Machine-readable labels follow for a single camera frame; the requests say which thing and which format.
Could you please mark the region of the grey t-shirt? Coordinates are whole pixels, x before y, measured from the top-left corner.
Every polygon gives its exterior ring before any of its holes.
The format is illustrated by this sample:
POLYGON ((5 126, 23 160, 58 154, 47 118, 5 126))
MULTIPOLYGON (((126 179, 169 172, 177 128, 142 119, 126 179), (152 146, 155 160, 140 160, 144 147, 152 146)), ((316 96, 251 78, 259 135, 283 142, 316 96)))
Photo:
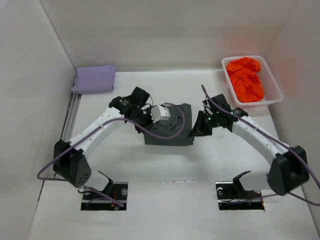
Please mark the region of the grey t-shirt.
POLYGON ((159 139, 148 133, 143 133, 144 144, 152 146, 167 146, 167 147, 186 147, 194 144, 194 137, 189 137, 192 130, 192 108, 188 103, 183 103, 178 106, 167 106, 170 117, 168 120, 160 120, 148 130, 154 135, 161 137, 170 137, 171 139, 159 139))

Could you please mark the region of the purple t-shirt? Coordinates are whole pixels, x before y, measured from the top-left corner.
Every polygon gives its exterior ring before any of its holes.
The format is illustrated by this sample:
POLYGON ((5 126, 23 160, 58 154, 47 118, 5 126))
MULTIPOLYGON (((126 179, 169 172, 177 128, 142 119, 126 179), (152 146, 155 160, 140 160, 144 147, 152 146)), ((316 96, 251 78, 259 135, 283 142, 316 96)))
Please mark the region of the purple t-shirt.
POLYGON ((115 89, 116 67, 112 64, 102 66, 78 67, 71 92, 81 95, 110 93, 115 89))

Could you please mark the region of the orange t-shirt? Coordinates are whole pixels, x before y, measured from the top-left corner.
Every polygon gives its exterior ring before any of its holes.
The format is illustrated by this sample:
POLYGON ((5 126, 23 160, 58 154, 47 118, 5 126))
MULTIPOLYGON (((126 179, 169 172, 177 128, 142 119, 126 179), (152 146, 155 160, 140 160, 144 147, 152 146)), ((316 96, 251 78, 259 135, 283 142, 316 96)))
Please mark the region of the orange t-shirt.
POLYGON ((258 76, 261 65, 257 60, 250 57, 232 60, 226 70, 239 102, 254 103, 264 98, 264 88, 258 76))

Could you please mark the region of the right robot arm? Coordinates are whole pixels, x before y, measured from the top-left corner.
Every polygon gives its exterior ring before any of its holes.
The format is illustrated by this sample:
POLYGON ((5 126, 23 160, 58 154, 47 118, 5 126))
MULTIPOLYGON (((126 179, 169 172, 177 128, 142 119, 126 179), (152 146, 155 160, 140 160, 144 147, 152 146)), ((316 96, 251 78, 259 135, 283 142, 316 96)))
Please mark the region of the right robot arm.
POLYGON ((309 181, 307 154, 302 147, 291 147, 269 135, 245 110, 232 109, 223 94, 206 98, 202 104, 204 109, 198 112, 190 137, 210 136, 214 128, 227 129, 246 141, 269 164, 265 173, 241 179, 249 173, 246 170, 234 177, 231 190, 236 197, 243 198, 257 190, 272 190, 284 196, 309 181))

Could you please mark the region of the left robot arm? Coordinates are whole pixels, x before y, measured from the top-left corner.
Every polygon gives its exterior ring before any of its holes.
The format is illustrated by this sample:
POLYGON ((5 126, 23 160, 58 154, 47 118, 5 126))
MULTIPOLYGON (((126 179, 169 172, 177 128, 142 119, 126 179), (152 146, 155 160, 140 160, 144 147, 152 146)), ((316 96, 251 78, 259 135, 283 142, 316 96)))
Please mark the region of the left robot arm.
POLYGON ((75 188, 93 188, 100 199, 108 199, 112 195, 112 180, 90 167, 90 155, 113 131, 124 126, 126 120, 142 127, 151 125, 150 113, 142 110, 149 97, 145 90, 135 87, 130 95, 115 97, 104 112, 78 135, 68 141, 59 140, 54 146, 57 161, 52 168, 55 173, 75 188))

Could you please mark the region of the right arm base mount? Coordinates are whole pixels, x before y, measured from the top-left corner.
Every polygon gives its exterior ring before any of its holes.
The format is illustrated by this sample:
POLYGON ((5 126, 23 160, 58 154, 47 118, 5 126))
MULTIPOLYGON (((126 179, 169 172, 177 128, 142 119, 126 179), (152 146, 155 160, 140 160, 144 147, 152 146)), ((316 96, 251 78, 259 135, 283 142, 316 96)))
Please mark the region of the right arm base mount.
POLYGON ((218 208, 220 211, 265 210, 262 194, 256 190, 245 190, 240 178, 250 173, 242 172, 232 181, 215 183, 218 208))

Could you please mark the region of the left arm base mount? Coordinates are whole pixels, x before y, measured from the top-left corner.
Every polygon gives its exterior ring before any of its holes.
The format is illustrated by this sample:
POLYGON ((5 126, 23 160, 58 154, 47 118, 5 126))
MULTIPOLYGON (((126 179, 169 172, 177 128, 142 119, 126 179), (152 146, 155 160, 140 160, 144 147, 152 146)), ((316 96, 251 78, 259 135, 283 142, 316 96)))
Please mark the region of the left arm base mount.
POLYGON ((80 187, 78 193, 82 194, 81 211, 126 211, 128 199, 128 182, 114 182, 105 195, 80 187))

